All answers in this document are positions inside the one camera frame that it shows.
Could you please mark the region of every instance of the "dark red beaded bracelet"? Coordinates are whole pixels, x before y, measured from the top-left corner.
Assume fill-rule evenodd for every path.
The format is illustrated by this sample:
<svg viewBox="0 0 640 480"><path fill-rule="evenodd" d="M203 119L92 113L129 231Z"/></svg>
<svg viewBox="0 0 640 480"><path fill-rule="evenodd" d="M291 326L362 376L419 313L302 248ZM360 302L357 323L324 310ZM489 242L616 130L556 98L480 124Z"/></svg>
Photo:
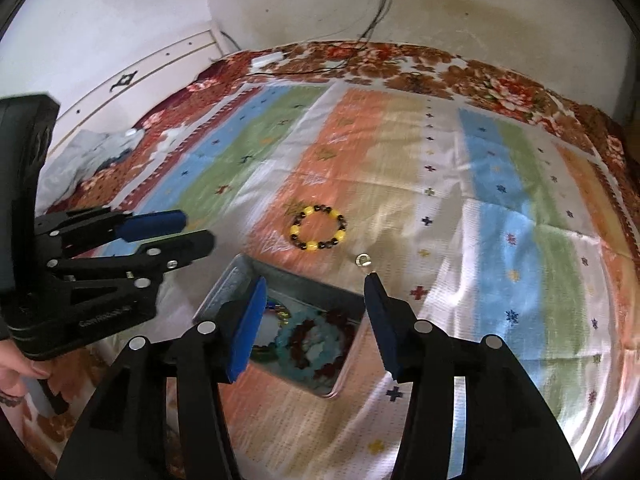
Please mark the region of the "dark red beaded bracelet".
<svg viewBox="0 0 640 480"><path fill-rule="evenodd" d="M327 213L329 216L335 218L338 221L338 230L335 232L335 235L331 240L327 242L316 242L314 240L309 242L301 242L298 237L300 236L300 224L302 224L303 219L307 216L317 212L323 211ZM293 220L293 225L289 229L289 236L293 244L303 251L315 251L318 249L329 249L334 245L337 245L344 239L344 235L347 231L347 221L344 219L337 210L327 206L327 205L309 205L305 207L300 213L296 215Z"/></svg>

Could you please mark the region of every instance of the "bed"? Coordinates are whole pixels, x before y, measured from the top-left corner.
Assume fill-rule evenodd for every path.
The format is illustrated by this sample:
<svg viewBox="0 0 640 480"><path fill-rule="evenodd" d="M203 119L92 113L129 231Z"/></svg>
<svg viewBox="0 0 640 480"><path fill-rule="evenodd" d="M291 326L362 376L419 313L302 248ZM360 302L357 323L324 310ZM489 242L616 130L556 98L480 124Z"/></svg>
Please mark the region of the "bed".
<svg viewBox="0 0 640 480"><path fill-rule="evenodd" d="M258 74L251 60L272 50L214 63L140 119L133 152L50 209L181 208L188 230L211 229L218 246L171 275L155 320L65 358L78 398L52 419L23 404L28 449L52 471L107 362L137 333L179 336L236 254L361 293L354 258L368 253L419 317L456 337L503 336L580 467L601 462L639 404L640 198L619 127L526 76L428 47L276 50L284 60ZM348 218L331 251L288 239L313 203ZM385 373L366 321L360 331L334 398L255 365L222 389L247 478L388 478L411 386ZM463 412L459 383L450 476L462 469ZM177 450L170 468L180 473Z"/></svg>

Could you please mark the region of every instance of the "striped cloth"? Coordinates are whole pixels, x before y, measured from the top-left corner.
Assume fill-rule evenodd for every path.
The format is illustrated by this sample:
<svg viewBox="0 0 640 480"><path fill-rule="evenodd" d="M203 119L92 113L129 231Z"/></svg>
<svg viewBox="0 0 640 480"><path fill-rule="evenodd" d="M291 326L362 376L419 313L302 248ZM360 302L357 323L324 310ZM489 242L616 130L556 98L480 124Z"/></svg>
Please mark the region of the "striped cloth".
<svg viewBox="0 0 640 480"><path fill-rule="evenodd" d="M638 401L638 268L606 167L542 129L460 102L336 83L246 85L168 132L112 205L183 209L214 254L168 277L143 333L180 335L232 257L245 252L362 293L354 256L386 290L451 336L502 336L544 395L582 468L612 449ZM324 203L349 220L331 251L287 239L291 216ZM303 238L335 226L306 222ZM102 254L126 254L123 241ZM118 351L140 328L110 340ZM337 397L250 365L222 388L249 480L382 479L391 473L411 384L383 367L367 320ZM456 381L450 476L462 470L464 384Z"/></svg>

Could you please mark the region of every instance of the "open container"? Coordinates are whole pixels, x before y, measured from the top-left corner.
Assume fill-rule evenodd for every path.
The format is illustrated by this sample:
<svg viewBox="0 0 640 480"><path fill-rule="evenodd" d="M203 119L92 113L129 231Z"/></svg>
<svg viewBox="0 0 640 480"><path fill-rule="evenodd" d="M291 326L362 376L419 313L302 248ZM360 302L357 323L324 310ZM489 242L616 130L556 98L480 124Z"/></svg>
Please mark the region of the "open container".
<svg viewBox="0 0 640 480"><path fill-rule="evenodd" d="M222 304L244 298L249 293L248 288L252 281L259 276L263 276L267 281L268 298L290 311L291 322L304 318L305 313L309 313L310 317L315 316L316 319L318 316L326 319L338 315L342 318L346 317L346 324L351 326L348 327L348 331L353 330L354 337L342 348L344 362L335 366L335 375L331 378L309 380L297 377L299 374L294 369L295 365L287 363L289 350L287 349L286 355L283 356L282 347L279 360L265 362L252 352L251 362L268 373L319 397L328 398L337 395L354 360L353 349L359 346L358 343L362 339L361 322L365 314L363 296L298 276L245 254L238 254L207 294L194 315L193 322L197 324L213 320Z"/></svg>

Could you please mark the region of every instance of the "black cable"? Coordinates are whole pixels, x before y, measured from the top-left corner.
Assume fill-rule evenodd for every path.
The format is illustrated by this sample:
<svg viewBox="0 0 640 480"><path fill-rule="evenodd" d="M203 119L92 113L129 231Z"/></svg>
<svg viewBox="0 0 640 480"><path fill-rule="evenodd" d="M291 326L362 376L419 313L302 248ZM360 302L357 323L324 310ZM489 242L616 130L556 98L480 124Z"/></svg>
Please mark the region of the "black cable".
<svg viewBox="0 0 640 480"><path fill-rule="evenodd" d="M238 45L238 43L236 42L236 40L234 40L230 35L228 35L224 30L220 31L220 34L222 34L225 38L227 38L231 43L234 44L234 47L236 47L236 49L238 50L242 50L240 48L240 45Z"/></svg>
<svg viewBox="0 0 640 480"><path fill-rule="evenodd" d="M365 29L365 31L356 40L356 45L351 47L351 50L354 52L352 52L347 59L345 59L341 64L338 64L337 66L316 68L315 70L307 70L306 72L251 72L241 77L250 77L254 75L306 75L306 74L330 72L331 70L342 70L343 68L346 68L349 65L349 63L351 62L351 59L353 59L356 56L356 54L359 54L367 47L367 43L371 41L371 38L373 37L373 33L376 30L376 27L385 18L389 10L391 10L392 3L393 3L393 0L380 0L380 4L378 5L378 12L376 13L375 17L373 18L373 20L371 20L371 22L369 23L369 26ZM363 45L361 47L357 47L359 43L363 43Z"/></svg>

